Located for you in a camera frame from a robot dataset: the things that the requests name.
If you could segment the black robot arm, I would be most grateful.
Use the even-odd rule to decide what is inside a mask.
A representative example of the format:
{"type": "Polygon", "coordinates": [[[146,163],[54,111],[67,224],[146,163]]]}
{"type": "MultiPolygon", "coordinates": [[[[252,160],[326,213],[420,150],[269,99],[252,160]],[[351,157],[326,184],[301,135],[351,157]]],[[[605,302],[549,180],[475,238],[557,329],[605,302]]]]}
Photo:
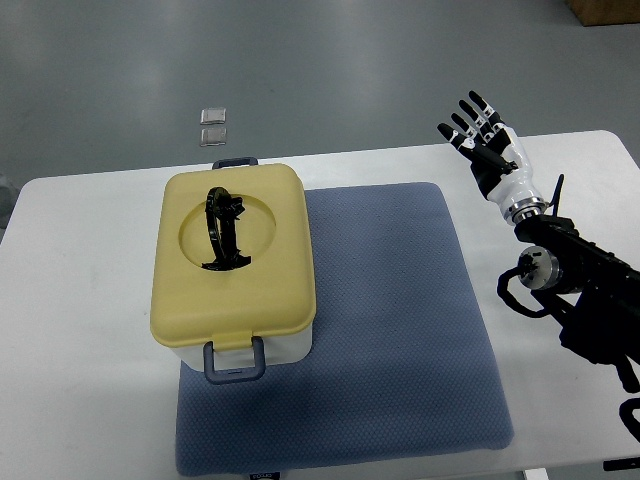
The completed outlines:
{"type": "Polygon", "coordinates": [[[639,393],[639,272],[580,236],[558,215],[564,177],[550,215],[516,216],[515,235],[529,247],[498,278],[497,294],[529,318],[553,317],[561,345],[593,364],[615,367],[623,389],[639,393]]]}

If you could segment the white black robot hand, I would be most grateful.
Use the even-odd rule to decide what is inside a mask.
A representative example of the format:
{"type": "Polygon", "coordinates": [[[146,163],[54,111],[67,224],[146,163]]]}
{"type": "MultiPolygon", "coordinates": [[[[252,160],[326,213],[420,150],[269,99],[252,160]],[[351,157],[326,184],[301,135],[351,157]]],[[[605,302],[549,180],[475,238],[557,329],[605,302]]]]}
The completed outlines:
{"type": "Polygon", "coordinates": [[[483,197],[496,204],[512,226],[543,214],[548,203],[533,185],[533,169],[514,129],[475,91],[459,107],[466,116],[452,113],[456,126],[441,123],[438,131],[470,162],[483,197]]]}

